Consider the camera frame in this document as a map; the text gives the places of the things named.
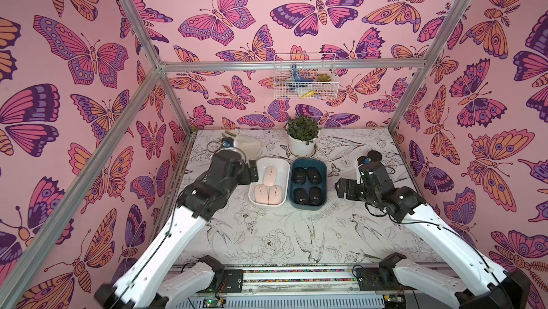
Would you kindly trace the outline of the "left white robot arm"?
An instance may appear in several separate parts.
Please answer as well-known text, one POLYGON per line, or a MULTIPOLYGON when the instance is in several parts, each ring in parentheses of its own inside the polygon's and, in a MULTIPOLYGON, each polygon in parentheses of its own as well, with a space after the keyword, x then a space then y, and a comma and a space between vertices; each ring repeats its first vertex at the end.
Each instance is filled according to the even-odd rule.
POLYGON ((194 293, 210 286, 218 263, 197 262, 178 276, 166 276, 178 256, 214 214, 225 208, 234 190, 258 180, 245 153, 221 149, 205 172, 184 188, 173 212, 153 242, 114 284, 105 283, 94 297, 102 308, 175 308, 194 293))

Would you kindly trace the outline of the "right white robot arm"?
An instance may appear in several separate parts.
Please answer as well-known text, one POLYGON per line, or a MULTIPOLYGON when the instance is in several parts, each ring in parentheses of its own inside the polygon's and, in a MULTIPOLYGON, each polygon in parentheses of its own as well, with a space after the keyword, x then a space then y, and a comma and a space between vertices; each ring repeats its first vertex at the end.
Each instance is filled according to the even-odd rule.
POLYGON ((508 271, 464 240, 415 190, 396 188, 381 163, 363 164, 361 181, 342 178, 335 184, 339 198, 380 210, 393 223, 409 228, 455 272, 447 276, 392 253, 379 264, 378 283, 389 289, 408 287, 450 308, 525 308, 528 277, 508 271))

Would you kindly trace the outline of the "black mouse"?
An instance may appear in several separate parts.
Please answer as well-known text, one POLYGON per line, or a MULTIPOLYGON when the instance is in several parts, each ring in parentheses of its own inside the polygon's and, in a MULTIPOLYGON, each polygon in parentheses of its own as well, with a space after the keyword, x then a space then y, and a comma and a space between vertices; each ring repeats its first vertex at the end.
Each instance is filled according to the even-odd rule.
POLYGON ((318 185, 321 184, 323 181, 322 175, 319 172, 319 170, 315 167, 308 167, 306 170, 306 174, 308 177, 308 181, 311 184, 318 185))
POLYGON ((310 188, 309 192, 309 205, 310 206, 321 206, 324 204, 325 196, 322 192, 322 189, 319 187, 310 188))
POLYGON ((293 192, 294 202, 299 205, 308 205, 308 193, 303 188, 296 188, 293 192))
POLYGON ((296 167, 292 170, 292 182, 297 185, 304 185, 306 183, 307 173, 303 167, 296 167))

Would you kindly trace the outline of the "pink mouse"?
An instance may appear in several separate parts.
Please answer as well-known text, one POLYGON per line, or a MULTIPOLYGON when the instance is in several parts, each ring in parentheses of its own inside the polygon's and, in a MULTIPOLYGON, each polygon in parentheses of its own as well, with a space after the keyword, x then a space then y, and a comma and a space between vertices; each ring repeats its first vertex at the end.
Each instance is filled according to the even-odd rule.
POLYGON ((280 205, 283 202, 283 189, 280 186, 271 186, 268 194, 268 204, 271 206, 280 205))
POLYGON ((258 184, 254 187, 255 202, 261 205, 269 204, 268 186, 264 184, 258 184))
POLYGON ((263 184, 268 187, 275 186, 277 176, 278 176, 278 169, 274 166, 268 166, 265 169, 263 184))

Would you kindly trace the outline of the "white storage tray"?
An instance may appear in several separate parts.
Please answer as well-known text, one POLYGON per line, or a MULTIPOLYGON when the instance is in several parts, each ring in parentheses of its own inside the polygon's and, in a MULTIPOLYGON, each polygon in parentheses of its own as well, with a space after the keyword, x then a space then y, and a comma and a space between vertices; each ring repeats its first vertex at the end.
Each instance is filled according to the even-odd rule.
POLYGON ((249 201, 255 206, 281 207, 288 196, 290 164, 281 158, 263 157, 256 166, 258 180, 250 184, 249 201))

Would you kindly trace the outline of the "teal storage box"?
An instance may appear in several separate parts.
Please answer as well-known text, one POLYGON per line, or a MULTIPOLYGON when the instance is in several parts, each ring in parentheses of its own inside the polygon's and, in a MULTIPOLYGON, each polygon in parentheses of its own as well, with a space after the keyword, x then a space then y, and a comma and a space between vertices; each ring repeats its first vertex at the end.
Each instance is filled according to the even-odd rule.
POLYGON ((327 167, 326 167, 324 162, 322 162, 318 159, 313 159, 313 158, 298 158, 298 159, 294 160, 294 162, 291 166, 291 174, 290 174, 289 190, 288 190, 288 198, 290 200, 291 205, 293 207, 301 209, 301 210, 319 210, 321 207, 323 207, 325 205, 325 203, 327 202, 327 199, 328 199, 327 180, 328 180, 327 167), (321 173, 321 175, 322 175, 322 178, 323 178, 322 183, 318 184, 318 185, 311 184, 308 181, 308 177, 307 177, 306 183, 304 185, 297 185, 297 184, 293 183, 292 182, 292 170, 296 167, 303 167, 305 170, 308 167, 317 168, 319 170, 319 172, 321 173), (319 188, 322 189, 322 192, 325 196, 324 204, 322 204, 321 206, 310 206, 309 203, 308 203, 308 205, 299 205, 299 204, 296 204, 294 202, 293 192, 296 188, 305 189, 307 191, 308 197, 309 197, 310 188, 312 188, 312 187, 319 187, 319 188))

